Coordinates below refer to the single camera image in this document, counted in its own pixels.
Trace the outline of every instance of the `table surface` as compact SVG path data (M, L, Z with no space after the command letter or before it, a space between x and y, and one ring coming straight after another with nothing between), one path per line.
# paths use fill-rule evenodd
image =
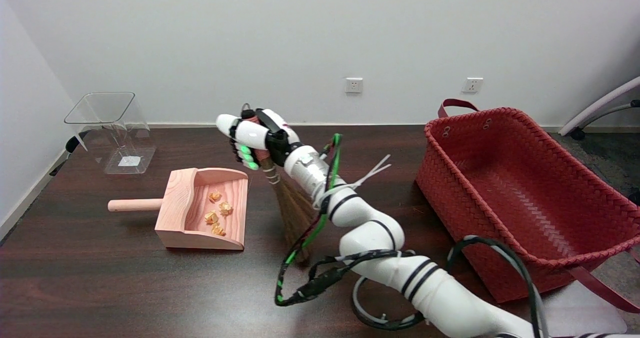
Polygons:
M453 241L414 183L425 152L422 126L296 128L304 143L322 147L343 133L340 175L348 182L390 153L391 168L358 189L374 208L394 217L405 249L444 265ZM439 337L420 324L383 332L361 324L350 309L357 275L311 302L274 305L281 261L288 250L271 186L264 174L239 167L215 128L156 129L157 151L142 175L106 176L76 150L0 249L0 336L9 337ZM249 174L242 252L165 249L154 232L156 213L110 213L110 199L163 196L169 172L228 167ZM338 254L348 229L327 225L311 245L314 260ZM460 259L452 274L492 302ZM292 268L285 294L304 282ZM361 289L373 314L400 318L412 311L396 291L377 283ZM526 319L525 304L506 309Z

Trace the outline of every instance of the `clear acrylic box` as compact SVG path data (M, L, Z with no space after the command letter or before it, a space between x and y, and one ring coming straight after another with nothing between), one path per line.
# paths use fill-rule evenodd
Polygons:
M66 115L76 138L106 174L141 174L156 146L133 92L84 95Z

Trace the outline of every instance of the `broom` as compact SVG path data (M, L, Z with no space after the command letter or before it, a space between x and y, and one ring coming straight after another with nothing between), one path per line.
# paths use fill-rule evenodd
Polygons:
M242 107L242 118L257 124L260 123L256 113L249 108L248 104ZM255 149L254 152L256 152L255 156L258 159L260 168L269 179L269 183L276 193L282 223L284 224L284 238L286 244L292 247L296 240L309 228L311 219L315 217L316 212L307 196L293 187L289 181L279 174L274 161L269 156L269 151ZM310 256L309 248L304 247L295 256L295 261L297 263L306 263L309 261Z

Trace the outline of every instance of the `wall socket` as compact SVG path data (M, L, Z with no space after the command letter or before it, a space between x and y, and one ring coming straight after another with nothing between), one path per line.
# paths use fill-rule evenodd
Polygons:
M482 82L484 79L482 77L468 77L466 79L464 87L462 87L462 92L467 93L476 93L480 92L480 88L482 87Z
M361 94L362 93L362 77L347 77L347 81L344 91L348 94Z

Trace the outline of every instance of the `pink wooden dustpan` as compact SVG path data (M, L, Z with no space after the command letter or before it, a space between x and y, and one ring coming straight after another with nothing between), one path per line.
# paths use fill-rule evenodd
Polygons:
M183 169L171 172L162 199L123 199L109 201L111 212L158 211L155 232L165 247L196 249L245 249L247 213L247 174L231 169ZM221 199L211 202L209 193L217 190ZM224 217L218 204L227 201L233 212ZM226 236L211 233L204 219L215 211Z

